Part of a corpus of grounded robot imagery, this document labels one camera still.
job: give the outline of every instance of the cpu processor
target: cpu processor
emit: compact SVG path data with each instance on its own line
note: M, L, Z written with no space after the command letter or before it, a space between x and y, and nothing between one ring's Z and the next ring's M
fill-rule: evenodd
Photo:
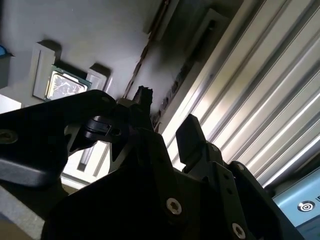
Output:
M80 94L90 89L90 87L91 82L53 65L46 88L45 100L56 100Z

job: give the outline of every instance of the black mechanical arm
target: black mechanical arm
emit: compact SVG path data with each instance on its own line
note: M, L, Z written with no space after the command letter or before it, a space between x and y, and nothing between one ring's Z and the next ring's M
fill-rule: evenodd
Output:
M182 172L150 121L152 90L130 104L91 90L0 115L1 185L45 219L43 240L302 240L240 162L226 164L196 117L176 131ZM67 195L68 157L110 143L109 174Z

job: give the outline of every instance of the screw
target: screw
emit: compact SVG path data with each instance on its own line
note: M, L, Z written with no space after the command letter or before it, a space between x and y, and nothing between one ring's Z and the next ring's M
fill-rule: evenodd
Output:
M180 203L174 198L169 198L166 201L166 208L174 215L180 215L182 212Z
M244 166L242 166L241 164L238 163L237 165L238 165L238 168L239 168L241 171L245 170Z
M232 223L232 229L234 234L239 238L239 239L246 239L246 233L245 231L242 229L242 227L237 224L237 223Z
M13 144L18 140L15 131L9 129L0 129L0 144Z

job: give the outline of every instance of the circular logo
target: circular logo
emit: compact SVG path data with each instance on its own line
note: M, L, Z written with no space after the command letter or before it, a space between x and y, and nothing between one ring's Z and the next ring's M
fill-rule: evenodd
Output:
M298 204L298 210L301 212L310 212L315 206L316 204L313 201L303 201Z

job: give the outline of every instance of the blue object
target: blue object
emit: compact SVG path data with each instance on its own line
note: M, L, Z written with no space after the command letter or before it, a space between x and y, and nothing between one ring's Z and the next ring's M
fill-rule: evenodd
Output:
M320 240L320 168L273 199L306 240Z
M7 50L0 45L0 56L7 54Z

